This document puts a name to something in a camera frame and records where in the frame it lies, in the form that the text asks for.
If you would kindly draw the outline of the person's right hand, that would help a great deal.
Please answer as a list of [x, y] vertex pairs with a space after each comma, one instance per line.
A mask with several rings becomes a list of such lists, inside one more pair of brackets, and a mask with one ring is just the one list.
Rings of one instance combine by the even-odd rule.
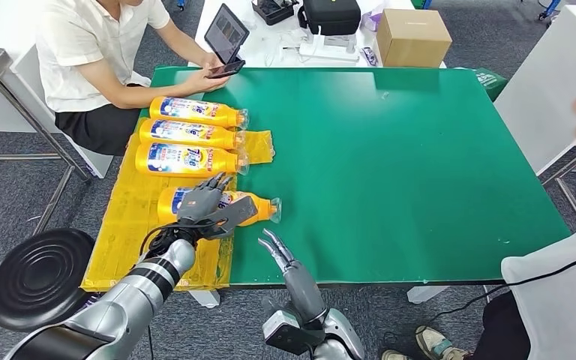
[[191, 95], [213, 92], [216, 89], [223, 88], [230, 79], [230, 76], [209, 78], [210, 74], [208, 69], [194, 71], [183, 83], [186, 91]]

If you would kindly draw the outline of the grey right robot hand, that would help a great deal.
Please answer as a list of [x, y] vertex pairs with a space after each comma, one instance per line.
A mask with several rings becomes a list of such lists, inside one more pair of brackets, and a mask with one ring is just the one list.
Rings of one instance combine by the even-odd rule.
[[258, 238], [281, 270], [292, 304], [305, 325], [325, 322], [329, 308], [309, 270], [294, 256], [281, 238], [269, 229], [262, 231], [268, 237]]

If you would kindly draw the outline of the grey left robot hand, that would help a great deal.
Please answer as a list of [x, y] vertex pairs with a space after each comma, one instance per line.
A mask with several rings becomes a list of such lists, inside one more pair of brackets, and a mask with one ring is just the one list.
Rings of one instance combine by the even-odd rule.
[[232, 179], [231, 175], [220, 172], [187, 192], [178, 209], [177, 221], [180, 224], [195, 224], [214, 212]]

